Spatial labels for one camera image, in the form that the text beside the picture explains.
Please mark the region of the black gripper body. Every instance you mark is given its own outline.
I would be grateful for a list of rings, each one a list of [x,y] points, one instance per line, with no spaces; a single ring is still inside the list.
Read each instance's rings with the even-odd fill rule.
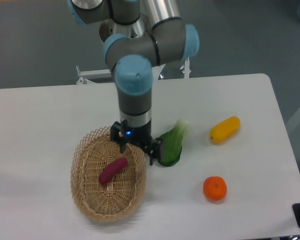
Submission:
[[[123,136],[123,144],[131,144],[147,150],[151,145],[151,120],[143,126],[132,127],[128,125],[128,121],[124,120],[120,123],[120,130]]]

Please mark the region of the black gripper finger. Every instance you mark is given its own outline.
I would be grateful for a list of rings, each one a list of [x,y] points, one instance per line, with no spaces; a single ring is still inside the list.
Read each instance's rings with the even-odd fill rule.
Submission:
[[[152,166],[156,160],[161,160],[163,157],[163,140],[151,137],[143,151],[149,156],[149,164]]]
[[[117,143],[120,153],[123,154],[127,148],[128,139],[126,132],[128,130],[128,121],[124,119],[121,122],[115,121],[110,128],[110,140]]]

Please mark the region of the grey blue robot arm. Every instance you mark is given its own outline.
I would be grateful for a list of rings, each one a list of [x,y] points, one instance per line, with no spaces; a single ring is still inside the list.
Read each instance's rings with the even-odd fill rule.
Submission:
[[[200,48],[195,26],[182,21],[174,0],[70,0],[68,7],[80,24],[108,24],[100,38],[120,111],[111,141],[122,152],[131,144],[162,163],[167,144],[151,136],[152,69],[195,56]]]

